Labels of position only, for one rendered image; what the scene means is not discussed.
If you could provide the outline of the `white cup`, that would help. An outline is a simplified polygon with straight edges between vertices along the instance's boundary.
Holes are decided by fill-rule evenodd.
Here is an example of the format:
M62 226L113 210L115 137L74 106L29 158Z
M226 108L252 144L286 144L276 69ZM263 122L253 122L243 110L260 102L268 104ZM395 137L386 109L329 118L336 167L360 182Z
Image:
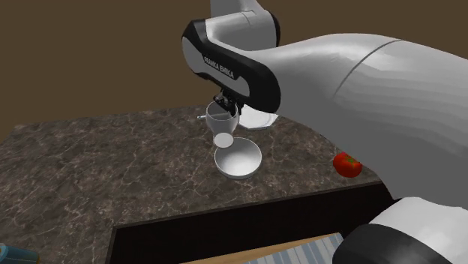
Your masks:
M238 107L225 110L216 102L211 102L205 112L205 122L213 134L213 143L222 149L233 144L233 131L239 123Z

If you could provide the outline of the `white plate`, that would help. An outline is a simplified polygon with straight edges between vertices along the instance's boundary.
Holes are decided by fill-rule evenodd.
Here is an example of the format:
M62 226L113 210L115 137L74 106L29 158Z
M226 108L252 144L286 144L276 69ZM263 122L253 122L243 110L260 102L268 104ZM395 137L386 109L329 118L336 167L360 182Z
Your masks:
M274 113L262 112L245 104L241 108L239 125L248 131L258 131L271 127L278 118Z

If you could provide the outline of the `white bowl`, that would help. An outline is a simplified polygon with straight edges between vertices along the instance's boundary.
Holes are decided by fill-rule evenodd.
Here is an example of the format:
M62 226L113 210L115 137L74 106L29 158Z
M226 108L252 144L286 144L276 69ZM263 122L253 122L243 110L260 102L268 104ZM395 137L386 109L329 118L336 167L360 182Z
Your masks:
M234 137L230 147L217 148L214 152L215 166L228 179L250 178L260 168L262 161L260 147L243 137Z

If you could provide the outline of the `red tomato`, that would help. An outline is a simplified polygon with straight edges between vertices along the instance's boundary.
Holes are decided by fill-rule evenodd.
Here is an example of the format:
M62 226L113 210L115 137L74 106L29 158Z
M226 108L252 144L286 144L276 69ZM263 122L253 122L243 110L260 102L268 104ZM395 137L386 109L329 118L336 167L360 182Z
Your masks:
M355 178L362 172L363 168L360 162L344 151L337 154L332 163L336 172L346 178Z

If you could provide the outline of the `blue white striped rug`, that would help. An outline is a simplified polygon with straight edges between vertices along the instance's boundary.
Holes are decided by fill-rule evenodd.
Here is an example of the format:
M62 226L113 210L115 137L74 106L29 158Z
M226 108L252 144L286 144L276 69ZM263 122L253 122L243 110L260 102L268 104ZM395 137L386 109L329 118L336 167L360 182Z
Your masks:
M343 240L340 233L335 233L325 238L253 259L244 264L332 264L332 257Z

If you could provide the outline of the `blue object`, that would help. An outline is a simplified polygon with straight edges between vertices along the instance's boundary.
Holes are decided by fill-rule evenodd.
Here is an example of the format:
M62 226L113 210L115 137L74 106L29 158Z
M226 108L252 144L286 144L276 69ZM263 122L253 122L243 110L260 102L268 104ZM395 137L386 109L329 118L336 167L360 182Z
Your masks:
M39 254L0 243L0 264L39 264Z

